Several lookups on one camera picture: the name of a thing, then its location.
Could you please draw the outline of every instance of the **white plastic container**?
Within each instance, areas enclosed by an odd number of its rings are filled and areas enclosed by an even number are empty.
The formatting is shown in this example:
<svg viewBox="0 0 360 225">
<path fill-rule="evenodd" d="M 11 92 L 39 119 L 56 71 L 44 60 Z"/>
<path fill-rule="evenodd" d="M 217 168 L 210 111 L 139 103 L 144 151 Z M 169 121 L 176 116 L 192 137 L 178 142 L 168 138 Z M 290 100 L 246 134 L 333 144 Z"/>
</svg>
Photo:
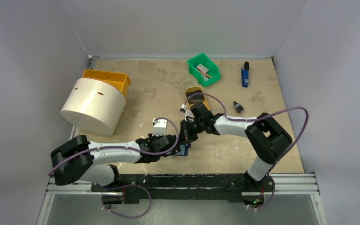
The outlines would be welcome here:
<svg viewBox="0 0 360 225">
<path fill-rule="evenodd" d="M 112 135 L 125 105 L 125 97 L 112 85 L 92 78 L 80 78 L 60 113 L 80 129 Z"/>
</svg>

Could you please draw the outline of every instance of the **yellow container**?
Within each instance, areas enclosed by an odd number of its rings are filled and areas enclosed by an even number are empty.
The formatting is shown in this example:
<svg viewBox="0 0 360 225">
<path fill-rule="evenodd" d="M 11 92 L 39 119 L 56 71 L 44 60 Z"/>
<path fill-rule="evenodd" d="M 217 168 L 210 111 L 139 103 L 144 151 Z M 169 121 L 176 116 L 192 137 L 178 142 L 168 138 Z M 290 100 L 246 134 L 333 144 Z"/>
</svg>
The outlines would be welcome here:
<svg viewBox="0 0 360 225">
<path fill-rule="evenodd" d="M 123 97 L 126 97 L 130 85 L 128 75 L 122 73 L 86 69 L 83 72 L 82 78 L 97 79 L 110 84 L 118 89 L 122 93 Z"/>
</svg>

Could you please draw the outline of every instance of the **gray wall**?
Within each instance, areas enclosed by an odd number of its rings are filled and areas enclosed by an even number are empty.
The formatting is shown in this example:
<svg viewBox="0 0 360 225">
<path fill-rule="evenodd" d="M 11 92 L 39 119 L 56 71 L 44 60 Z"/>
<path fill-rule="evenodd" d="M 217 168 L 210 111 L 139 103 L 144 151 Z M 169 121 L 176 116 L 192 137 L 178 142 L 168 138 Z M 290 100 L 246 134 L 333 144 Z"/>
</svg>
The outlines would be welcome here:
<svg viewBox="0 0 360 225">
<path fill-rule="evenodd" d="M 275 55 L 307 0 L 60 0 L 88 54 Z"/>
<path fill-rule="evenodd" d="M 310 111 L 299 150 L 331 224 L 360 224 L 360 1 L 308 0 L 276 69 L 286 105 Z"/>
<path fill-rule="evenodd" d="M 60 116 L 88 62 L 56 0 L 0 0 L 0 225 L 35 224 L 68 139 Z"/>
</svg>

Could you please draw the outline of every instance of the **table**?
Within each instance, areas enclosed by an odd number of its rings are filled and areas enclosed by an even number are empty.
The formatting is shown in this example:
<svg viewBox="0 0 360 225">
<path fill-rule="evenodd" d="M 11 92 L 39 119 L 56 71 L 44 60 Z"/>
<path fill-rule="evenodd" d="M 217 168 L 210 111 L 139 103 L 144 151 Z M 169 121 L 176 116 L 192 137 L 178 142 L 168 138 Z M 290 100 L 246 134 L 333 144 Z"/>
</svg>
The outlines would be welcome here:
<svg viewBox="0 0 360 225">
<path fill-rule="evenodd" d="M 281 88 L 271 59 L 213 60 L 220 69 L 221 80 L 204 91 L 219 98 L 231 116 L 252 117 L 262 112 L 273 113 L 285 108 Z M 240 69 L 250 63 L 249 87 L 241 86 Z M 188 87 L 200 86 L 188 73 L 186 60 L 97 60 L 95 70 L 128 74 L 131 85 L 126 96 L 126 107 L 116 127 L 115 135 L 102 136 L 78 130 L 88 140 L 102 143 L 123 143 L 147 137 L 152 131 L 152 120 L 167 117 L 180 127 L 184 114 L 180 113 Z M 240 115 L 233 108 L 237 101 L 245 108 Z M 213 114 L 222 113 L 221 106 L 212 98 L 208 102 Z M 275 117 L 293 137 L 287 113 Z M 169 125 L 168 134 L 175 134 Z M 247 138 L 232 135 L 201 133 L 191 144 L 188 156 L 161 157 L 156 163 L 116 163 L 120 173 L 244 173 L 253 163 L 256 153 Z M 273 173 L 303 173 L 299 152 L 295 146 L 273 169 Z"/>
</svg>

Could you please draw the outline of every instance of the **green bin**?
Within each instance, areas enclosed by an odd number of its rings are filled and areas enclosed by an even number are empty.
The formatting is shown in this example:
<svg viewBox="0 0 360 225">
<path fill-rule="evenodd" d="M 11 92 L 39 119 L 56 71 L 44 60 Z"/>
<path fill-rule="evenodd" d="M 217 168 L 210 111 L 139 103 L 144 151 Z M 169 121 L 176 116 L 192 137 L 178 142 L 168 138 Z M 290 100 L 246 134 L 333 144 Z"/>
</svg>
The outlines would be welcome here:
<svg viewBox="0 0 360 225">
<path fill-rule="evenodd" d="M 203 87 L 207 87 L 214 82 L 218 81 L 221 78 L 220 70 L 218 69 L 217 65 L 210 60 L 205 53 L 201 53 L 192 59 L 187 60 L 188 63 L 188 72 L 192 74 L 198 81 L 198 83 L 202 84 Z M 208 80 L 204 80 L 202 74 L 195 68 L 199 64 L 204 65 L 209 71 L 206 73 L 211 75 L 212 78 L 208 77 Z"/>
</svg>

